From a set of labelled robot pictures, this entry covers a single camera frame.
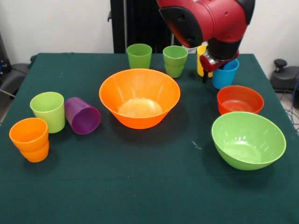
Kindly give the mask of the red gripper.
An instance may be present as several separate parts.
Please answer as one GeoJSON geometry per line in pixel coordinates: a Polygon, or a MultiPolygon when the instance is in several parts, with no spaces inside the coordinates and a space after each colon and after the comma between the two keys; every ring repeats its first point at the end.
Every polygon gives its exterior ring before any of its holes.
{"type": "Polygon", "coordinates": [[[208,80],[208,73],[215,71],[216,69],[225,70],[227,63],[233,61],[239,56],[239,51],[237,51],[236,55],[229,60],[216,60],[213,59],[208,52],[204,52],[203,54],[199,54],[199,73],[203,74],[202,83],[206,83],[208,80]]]}

